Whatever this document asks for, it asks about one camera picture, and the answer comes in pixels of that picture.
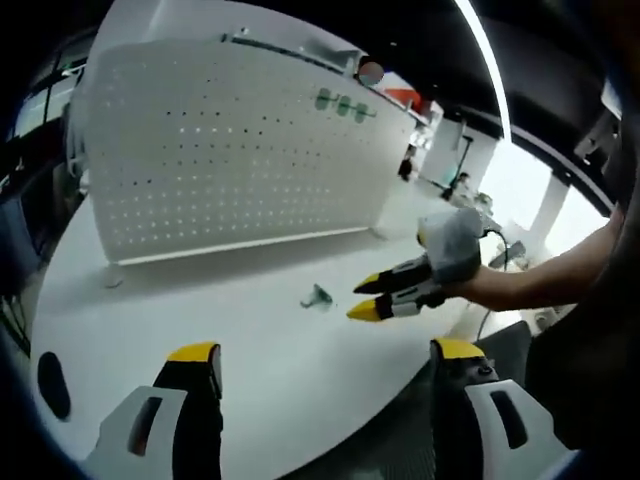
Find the cable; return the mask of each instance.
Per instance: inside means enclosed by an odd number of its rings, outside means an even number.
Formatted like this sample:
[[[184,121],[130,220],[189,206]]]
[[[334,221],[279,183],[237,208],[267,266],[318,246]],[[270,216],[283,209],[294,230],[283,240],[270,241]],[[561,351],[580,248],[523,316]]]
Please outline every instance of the cable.
[[[20,324],[18,316],[13,309],[13,305],[11,304],[11,299],[9,297],[2,297],[2,303],[6,304],[8,312],[11,314],[11,319],[5,312],[4,308],[0,312],[1,322],[4,324],[9,336],[13,339],[15,344],[22,350],[27,357],[31,352],[31,342],[29,342],[29,337],[25,332],[24,328]]]
[[[507,244],[507,240],[504,238],[504,235],[502,234],[502,232],[495,230],[493,228],[488,228],[484,231],[484,235],[486,236],[488,233],[495,233],[496,235],[498,235],[501,239],[502,242],[504,243],[504,271],[507,271],[507,264],[509,263],[509,245]],[[491,314],[493,310],[491,310],[490,308],[487,309],[487,313],[484,314],[484,317],[482,318],[482,321],[480,322],[480,328],[478,328],[478,335],[476,335],[476,342],[478,340],[480,340],[480,336],[482,335],[482,330],[484,329],[484,325],[485,323],[487,323],[487,319],[489,318],[489,315]]]
[[[18,346],[18,348],[22,350],[27,357],[30,357],[31,345],[29,341],[16,331],[16,329],[9,321],[9,317],[7,317],[7,315],[3,311],[0,312],[0,323],[2,323],[7,329],[7,333],[9,334],[13,342]]]
[[[18,304],[18,309],[20,310],[20,317],[22,319],[22,333],[24,334],[25,338],[29,338],[27,336],[27,316],[24,314],[24,306],[22,305],[22,297],[20,295],[18,295],[16,297],[16,303]]]

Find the person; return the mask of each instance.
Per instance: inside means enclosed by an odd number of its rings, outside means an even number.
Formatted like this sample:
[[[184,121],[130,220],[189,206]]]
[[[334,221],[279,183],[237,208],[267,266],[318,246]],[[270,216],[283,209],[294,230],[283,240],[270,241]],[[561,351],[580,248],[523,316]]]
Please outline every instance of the person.
[[[440,198],[443,200],[449,201],[451,196],[456,193],[462,196],[469,196],[469,179],[471,177],[467,172],[460,172],[458,177],[455,178],[450,184],[449,187],[445,189],[444,192],[440,195]]]
[[[606,265],[623,220],[623,209],[616,206],[604,227],[562,255],[518,273],[483,266],[471,280],[446,291],[496,312],[577,303]]]
[[[400,162],[400,168],[398,169],[398,176],[402,178],[402,180],[404,180],[405,182],[409,181],[409,178],[411,177],[411,173],[413,172],[413,162],[411,161],[411,159],[416,154],[417,150],[418,149],[415,146],[409,145],[409,147],[407,147],[407,151],[404,153],[404,158],[402,159],[402,162]]]
[[[617,201],[609,222],[529,271],[482,267],[471,280],[448,286],[445,293],[497,311],[578,303],[531,342],[524,387],[552,414],[560,441],[588,452],[592,466],[608,471],[597,478],[606,478],[613,464],[635,466],[633,433],[640,425],[635,280],[640,266],[640,2],[594,0],[584,2],[584,8],[592,31],[606,39],[606,52],[623,67],[612,64],[610,74],[620,96],[622,121],[603,172]]]

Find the orange object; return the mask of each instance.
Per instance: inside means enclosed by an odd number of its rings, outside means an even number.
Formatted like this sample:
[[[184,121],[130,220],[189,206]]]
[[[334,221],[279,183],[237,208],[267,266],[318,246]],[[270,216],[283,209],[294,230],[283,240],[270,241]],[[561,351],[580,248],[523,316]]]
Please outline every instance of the orange object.
[[[403,105],[408,105],[411,100],[413,100],[413,104],[411,105],[411,109],[420,113],[422,111],[422,97],[415,90],[411,90],[409,88],[388,88],[385,90],[387,95],[398,100]]]

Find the human arm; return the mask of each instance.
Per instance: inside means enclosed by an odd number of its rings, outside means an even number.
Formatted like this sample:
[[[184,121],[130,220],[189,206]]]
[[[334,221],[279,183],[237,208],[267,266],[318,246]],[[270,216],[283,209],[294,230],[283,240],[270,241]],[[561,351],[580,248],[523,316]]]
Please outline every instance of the human arm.
[[[571,250],[520,273],[481,267],[476,276],[446,293],[491,310],[522,310],[576,303],[604,268],[623,222],[619,209],[609,222]]]

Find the white table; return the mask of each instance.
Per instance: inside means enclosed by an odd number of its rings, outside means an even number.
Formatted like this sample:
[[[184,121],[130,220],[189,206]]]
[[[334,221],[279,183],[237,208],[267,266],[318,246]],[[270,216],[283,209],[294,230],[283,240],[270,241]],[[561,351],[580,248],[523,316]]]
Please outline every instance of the white table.
[[[404,184],[396,193],[387,230],[403,238],[361,232],[128,266],[115,289],[104,288],[107,262],[85,201],[51,261],[33,324],[31,383],[45,426],[84,459],[101,421],[152,384],[168,353],[215,340],[224,478],[275,478],[325,453],[399,393],[427,360],[429,340],[466,305],[452,300],[383,324],[346,318],[362,300],[351,293],[357,283],[421,253],[415,218],[433,203]],[[314,283],[332,295],[329,312],[300,307]],[[58,355],[70,391],[65,422],[36,386],[45,351]]]

